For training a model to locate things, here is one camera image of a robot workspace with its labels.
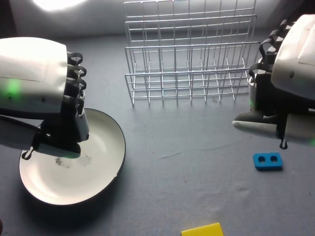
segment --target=wire rack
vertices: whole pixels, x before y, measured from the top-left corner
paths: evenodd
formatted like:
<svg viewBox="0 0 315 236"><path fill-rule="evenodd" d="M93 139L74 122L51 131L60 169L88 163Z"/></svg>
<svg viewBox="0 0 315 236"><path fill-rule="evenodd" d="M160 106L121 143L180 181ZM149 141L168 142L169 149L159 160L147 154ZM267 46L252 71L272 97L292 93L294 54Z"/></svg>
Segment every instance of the wire rack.
<svg viewBox="0 0 315 236"><path fill-rule="evenodd" d="M257 61L252 42L255 0L163 0L124 3L125 75L136 99L248 93L248 65Z"/></svg>

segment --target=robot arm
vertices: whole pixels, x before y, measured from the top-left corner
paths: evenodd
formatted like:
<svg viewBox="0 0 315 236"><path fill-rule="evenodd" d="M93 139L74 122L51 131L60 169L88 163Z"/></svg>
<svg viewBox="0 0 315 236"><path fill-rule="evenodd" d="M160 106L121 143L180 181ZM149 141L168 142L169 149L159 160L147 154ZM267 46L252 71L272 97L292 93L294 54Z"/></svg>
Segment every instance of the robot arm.
<svg viewBox="0 0 315 236"><path fill-rule="evenodd" d="M89 138L81 62L80 53L69 53L54 41L0 39L0 144L80 153L77 143ZM10 117L43 123L37 128Z"/></svg>
<svg viewBox="0 0 315 236"><path fill-rule="evenodd" d="M272 45L267 52L265 43ZM238 115L235 128L280 139L283 149L284 140L315 145L314 43L315 15L303 15L293 26L284 21L271 33L249 72L252 111Z"/></svg>

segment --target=blue block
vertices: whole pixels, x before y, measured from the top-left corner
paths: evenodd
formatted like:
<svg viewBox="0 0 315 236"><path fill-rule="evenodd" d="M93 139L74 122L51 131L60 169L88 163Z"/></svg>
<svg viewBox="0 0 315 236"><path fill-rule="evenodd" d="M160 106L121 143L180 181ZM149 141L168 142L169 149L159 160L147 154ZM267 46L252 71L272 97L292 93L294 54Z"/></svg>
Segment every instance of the blue block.
<svg viewBox="0 0 315 236"><path fill-rule="evenodd" d="M259 171L282 170L282 160L278 152L255 153L252 158L255 168Z"/></svg>

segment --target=round hole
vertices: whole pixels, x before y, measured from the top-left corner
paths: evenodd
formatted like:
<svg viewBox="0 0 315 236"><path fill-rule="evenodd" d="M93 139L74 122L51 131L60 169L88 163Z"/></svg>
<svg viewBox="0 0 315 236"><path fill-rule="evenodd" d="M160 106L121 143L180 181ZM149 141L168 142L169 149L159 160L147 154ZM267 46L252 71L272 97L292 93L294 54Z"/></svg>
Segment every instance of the round hole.
<svg viewBox="0 0 315 236"><path fill-rule="evenodd" d="M271 157L270 157L270 160L271 160L272 162L277 162L277 161L278 161L278 158L277 158L276 156L271 156Z"/></svg>
<svg viewBox="0 0 315 236"><path fill-rule="evenodd" d="M259 161L260 163L265 163L266 159L265 159L265 157L260 156L260 157L258 157L258 161Z"/></svg>

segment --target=metal dish rack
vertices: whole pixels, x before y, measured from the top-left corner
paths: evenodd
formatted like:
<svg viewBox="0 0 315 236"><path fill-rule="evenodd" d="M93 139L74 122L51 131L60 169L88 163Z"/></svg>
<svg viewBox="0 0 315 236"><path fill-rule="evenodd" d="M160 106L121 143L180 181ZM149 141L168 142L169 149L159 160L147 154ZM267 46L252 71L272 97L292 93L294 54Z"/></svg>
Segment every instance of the metal dish rack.
<svg viewBox="0 0 315 236"><path fill-rule="evenodd" d="M247 70L257 61L252 42L256 0L149 0L125 2L125 80L136 99L248 93Z"/></svg>

